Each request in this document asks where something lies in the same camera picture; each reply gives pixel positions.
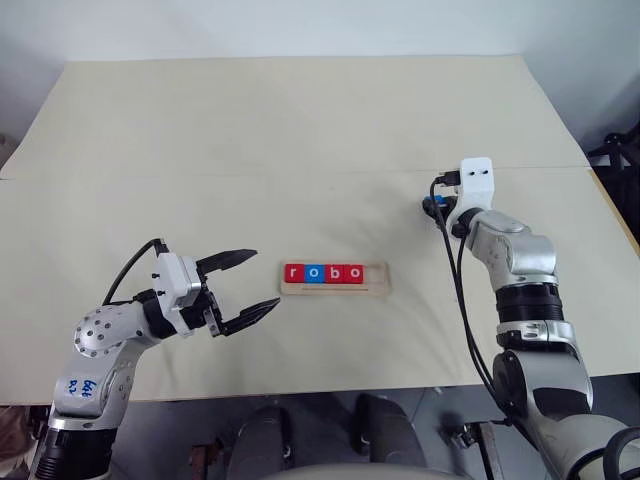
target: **blue letter block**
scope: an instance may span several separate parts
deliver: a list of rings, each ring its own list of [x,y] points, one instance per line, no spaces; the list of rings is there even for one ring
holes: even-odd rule
[[[304,283],[324,283],[324,265],[305,265]]]

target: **white wall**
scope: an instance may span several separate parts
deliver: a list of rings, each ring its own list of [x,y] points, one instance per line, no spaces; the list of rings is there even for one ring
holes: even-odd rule
[[[509,53],[583,147],[638,118],[640,0],[3,0],[0,131],[66,60]]]

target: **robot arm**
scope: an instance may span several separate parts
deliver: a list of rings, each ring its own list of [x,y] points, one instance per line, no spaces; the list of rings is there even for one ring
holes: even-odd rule
[[[564,320],[551,242],[519,221],[491,210],[493,172],[488,158],[470,158],[441,183],[457,198],[430,197],[423,206],[446,216],[447,233],[487,268],[500,319],[497,341],[504,349],[493,363],[499,406],[539,450],[556,479],[602,479],[602,455],[609,440],[626,428],[591,414],[593,390],[576,342]],[[638,466],[638,451],[620,459]]]
[[[176,333],[187,337],[205,325],[213,336],[232,335],[258,322],[280,301],[259,303],[223,322],[206,274],[238,265],[257,252],[222,252],[196,262],[169,252],[160,240],[153,242],[157,253],[153,290],[128,302],[111,303],[119,280],[141,256],[138,252],[105,304],[85,315],[74,329],[74,351],[56,382],[49,429],[32,478],[109,478],[111,445],[142,353]]]

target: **table surface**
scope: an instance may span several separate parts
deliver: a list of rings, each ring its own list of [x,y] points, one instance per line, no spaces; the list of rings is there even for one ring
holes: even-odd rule
[[[638,257],[519,57],[83,62],[0,173],[0,404],[51,400],[74,325],[155,236],[196,258],[260,251],[211,276],[226,318],[278,295],[284,258],[383,260],[392,290],[288,296],[233,337],[168,339],[134,400],[479,383],[420,208],[468,156],[493,159],[494,207],[554,243],[589,372],[640,370]],[[479,262],[464,270],[490,358],[494,295]]]

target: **handwritten label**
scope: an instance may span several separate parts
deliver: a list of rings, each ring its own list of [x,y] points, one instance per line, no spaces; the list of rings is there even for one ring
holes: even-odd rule
[[[82,395],[83,398],[91,398],[93,396],[93,387],[95,387],[96,385],[98,384],[93,380],[84,380],[82,382],[82,393],[80,395]],[[70,395],[75,395],[75,393],[78,391],[77,386],[78,380],[76,378],[69,380],[67,391]]]

